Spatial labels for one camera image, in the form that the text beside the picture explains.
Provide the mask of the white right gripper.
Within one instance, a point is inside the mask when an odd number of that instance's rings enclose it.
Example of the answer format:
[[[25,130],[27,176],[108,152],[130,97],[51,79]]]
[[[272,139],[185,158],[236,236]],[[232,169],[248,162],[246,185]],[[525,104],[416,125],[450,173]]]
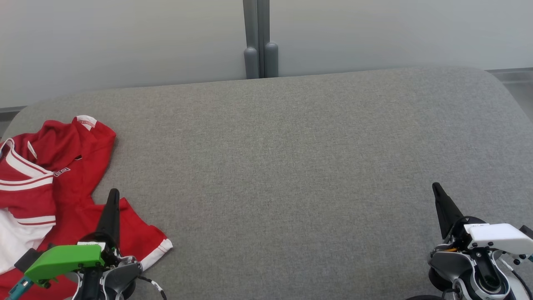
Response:
[[[432,184],[441,237],[459,251],[501,250],[512,255],[533,254],[533,238],[508,223],[489,224],[465,216],[439,182]]]

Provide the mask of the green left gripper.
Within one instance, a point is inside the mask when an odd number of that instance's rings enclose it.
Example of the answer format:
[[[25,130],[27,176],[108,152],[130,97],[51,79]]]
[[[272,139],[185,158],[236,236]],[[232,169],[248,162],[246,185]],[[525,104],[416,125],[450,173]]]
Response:
[[[120,192],[109,191],[96,233],[90,233],[72,245],[57,245],[39,254],[24,271],[33,283],[46,286],[69,272],[107,271],[118,264],[120,246]]]

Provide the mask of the red white bulls shorts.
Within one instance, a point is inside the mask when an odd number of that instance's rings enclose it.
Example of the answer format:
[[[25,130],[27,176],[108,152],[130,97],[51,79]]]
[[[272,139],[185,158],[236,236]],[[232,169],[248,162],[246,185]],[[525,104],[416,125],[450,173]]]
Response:
[[[15,152],[25,160],[53,173],[57,221],[46,243],[69,245],[93,232],[104,206],[92,199],[110,163],[116,133],[95,118],[76,116],[70,123],[45,121],[35,133],[13,137]],[[173,248],[156,226],[147,224],[130,203],[121,198],[120,250],[135,256],[144,270]]]

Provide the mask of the red white jersey shirt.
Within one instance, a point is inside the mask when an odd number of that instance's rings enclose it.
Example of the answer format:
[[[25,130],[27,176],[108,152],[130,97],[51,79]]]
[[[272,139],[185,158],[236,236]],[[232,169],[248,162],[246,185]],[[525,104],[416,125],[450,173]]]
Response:
[[[30,248],[76,243],[71,190],[59,171],[79,161],[77,134],[21,134],[0,145],[0,299],[22,277],[14,264]]]

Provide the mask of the grey vertical frame post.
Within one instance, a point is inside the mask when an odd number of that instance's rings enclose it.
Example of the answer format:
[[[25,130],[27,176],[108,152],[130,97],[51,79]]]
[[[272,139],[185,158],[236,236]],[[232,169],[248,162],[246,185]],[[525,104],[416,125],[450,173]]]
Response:
[[[279,76],[279,47],[271,40],[270,21],[270,0],[257,0],[259,76],[261,78]]]
[[[259,78],[259,33],[257,0],[242,0],[245,21],[246,49],[244,50],[247,79]]]

